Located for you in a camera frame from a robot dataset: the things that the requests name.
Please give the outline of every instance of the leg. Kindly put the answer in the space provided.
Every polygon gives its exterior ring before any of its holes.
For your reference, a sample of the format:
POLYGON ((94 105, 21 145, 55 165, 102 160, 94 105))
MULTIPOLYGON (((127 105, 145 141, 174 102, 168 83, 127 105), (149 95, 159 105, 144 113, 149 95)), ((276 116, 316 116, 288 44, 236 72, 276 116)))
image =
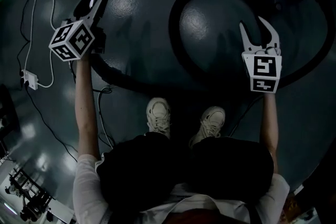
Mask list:
POLYGON ((144 211, 159 205, 174 187, 170 109, 161 98, 147 108, 150 132, 118 144, 97 168, 101 189, 115 211, 144 211))
POLYGON ((221 108, 214 107, 203 114, 201 129, 190 143, 195 156, 190 183, 215 199, 257 201, 271 183, 271 155, 256 142, 216 138, 224 119, 221 108))

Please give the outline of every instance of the white box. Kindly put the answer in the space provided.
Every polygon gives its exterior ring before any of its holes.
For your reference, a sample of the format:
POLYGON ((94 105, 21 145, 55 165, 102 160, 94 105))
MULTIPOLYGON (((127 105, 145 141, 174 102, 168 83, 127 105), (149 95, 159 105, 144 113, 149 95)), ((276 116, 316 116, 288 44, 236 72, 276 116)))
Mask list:
POLYGON ((278 89, 282 56, 243 54, 253 92, 272 92, 278 89))
POLYGON ((49 48, 62 60, 79 60, 95 40, 84 20, 56 29, 49 48))

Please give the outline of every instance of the shoe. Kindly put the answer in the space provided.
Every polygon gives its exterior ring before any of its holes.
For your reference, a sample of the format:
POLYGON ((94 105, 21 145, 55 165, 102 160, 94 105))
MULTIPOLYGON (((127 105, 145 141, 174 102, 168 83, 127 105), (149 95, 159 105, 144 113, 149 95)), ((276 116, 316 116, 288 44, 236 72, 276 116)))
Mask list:
POLYGON ((170 139, 170 107, 163 98, 153 98, 147 105, 147 120, 150 132, 161 133, 170 139))
POLYGON ((208 108, 201 117, 201 128, 196 135, 189 140, 189 147, 193 146, 207 137, 220 137, 219 133, 225 122, 225 111, 218 106, 208 108))

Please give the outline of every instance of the floor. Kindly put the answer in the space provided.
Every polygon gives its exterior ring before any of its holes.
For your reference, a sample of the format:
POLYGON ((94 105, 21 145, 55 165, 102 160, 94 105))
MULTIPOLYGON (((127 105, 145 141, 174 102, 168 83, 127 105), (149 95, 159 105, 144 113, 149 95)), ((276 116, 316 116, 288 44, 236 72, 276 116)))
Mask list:
MULTIPOLYGON (((20 132, 4 141, 11 157, 60 202, 72 206, 72 182, 76 163, 43 125, 25 91, 19 87, 16 54, 24 44, 20 36, 20 19, 26 0, 3 0, 0 4, 0 83, 11 93, 20 121, 20 132)), ((57 27, 67 18, 79 0, 56 0, 53 22, 57 27)), ((168 19, 175 0, 109 0, 99 23, 107 34, 106 63, 133 78, 153 84, 174 85, 181 89, 202 89, 175 58, 168 34, 168 19)), ((24 19, 24 33, 29 36, 33 0, 24 19)), ((52 0, 37 0, 33 45, 27 70, 38 74, 39 81, 51 80, 48 44, 52 0)), ((251 12, 241 0, 192 0, 181 19, 181 33, 191 57, 210 72, 227 75, 227 65, 236 61, 242 48, 239 21, 243 18, 255 41, 260 39, 251 12)), ((280 35, 283 75, 308 62, 326 37, 326 22, 314 0, 288 4, 271 18, 280 35)), ((27 49, 20 56, 24 63, 27 49)), ((55 83, 51 88, 30 91, 45 121, 65 143, 77 147, 74 101, 75 85, 67 63, 54 57, 55 83)), ((336 137, 336 48, 324 61, 298 82, 277 93, 280 140, 280 171, 292 189, 298 187, 319 164, 336 137)), ((94 72, 93 86, 101 89, 105 82, 94 72)), ((117 142, 126 141, 147 131, 145 107, 150 96, 121 88, 102 97, 101 109, 106 129, 117 142)), ((209 105, 225 108, 227 121, 222 135, 227 135, 250 102, 249 96, 221 96, 214 100, 209 93, 202 98, 171 100, 172 111, 180 123, 175 133, 190 137, 198 129, 198 117, 209 105)), ((258 140, 261 102, 245 116, 234 137, 258 140)), ((100 150, 109 148, 100 142, 100 150)))

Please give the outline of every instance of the electrical outlet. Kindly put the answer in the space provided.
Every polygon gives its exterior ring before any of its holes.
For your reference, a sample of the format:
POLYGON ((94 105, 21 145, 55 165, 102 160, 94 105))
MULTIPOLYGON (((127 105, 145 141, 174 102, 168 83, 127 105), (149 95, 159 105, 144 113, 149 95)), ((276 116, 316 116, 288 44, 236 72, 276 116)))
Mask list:
POLYGON ((24 78, 25 82, 26 81, 29 82, 29 87, 31 87, 33 90, 37 90, 38 89, 38 84, 37 84, 38 78, 37 78, 37 75, 35 75, 35 74, 33 74, 33 73, 31 73, 31 72, 29 72, 27 70, 26 71, 22 70, 22 72, 24 74, 23 78, 24 78))

